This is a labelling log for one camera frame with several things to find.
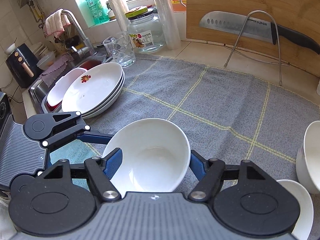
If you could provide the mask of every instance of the wooden cutting board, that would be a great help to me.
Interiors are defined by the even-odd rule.
[[[188,0],[187,38],[234,45],[237,35],[199,27],[201,18],[211,11],[248,15],[263,10],[276,22],[313,38],[320,44],[320,0]],[[252,17],[271,21],[264,14]],[[277,45],[241,37],[239,47],[278,57]],[[280,37],[281,58],[320,77],[320,55]]]

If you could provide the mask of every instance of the black knife handle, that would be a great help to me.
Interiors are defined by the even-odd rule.
[[[279,36],[285,37],[286,39],[293,42],[294,44],[311,49],[314,52],[316,52],[316,54],[320,54],[319,44],[316,41],[314,41],[312,38],[304,35],[303,33],[283,27],[279,24],[278,24],[278,32],[279,32]],[[276,32],[276,26],[273,22],[271,22],[271,34],[272,34],[273,44],[275,45],[277,41],[277,32]]]

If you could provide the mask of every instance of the faucet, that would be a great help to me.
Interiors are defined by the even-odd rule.
[[[61,14],[67,15],[67,17],[69,18],[69,20],[73,23],[74,27],[76,28],[76,30],[78,31],[83,43],[84,43],[84,47],[77,50],[76,48],[72,48],[75,52],[78,53],[78,55],[83,58],[85,54],[89,53],[90,56],[94,55],[97,53],[97,51],[94,49],[90,39],[84,34],[82,28],[80,27],[77,19],[75,18],[75,16],[73,15],[72,12],[68,11],[68,10],[62,10]]]

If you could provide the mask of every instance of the dish soap bottle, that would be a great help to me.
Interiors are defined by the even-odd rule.
[[[101,3],[100,0],[85,0],[92,12],[94,24],[105,23],[109,21],[108,8]]]

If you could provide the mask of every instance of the purple cloth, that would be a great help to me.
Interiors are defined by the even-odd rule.
[[[63,54],[40,75],[40,78],[48,87],[50,87],[57,77],[66,69],[68,62],[72,60],[72,56]]]

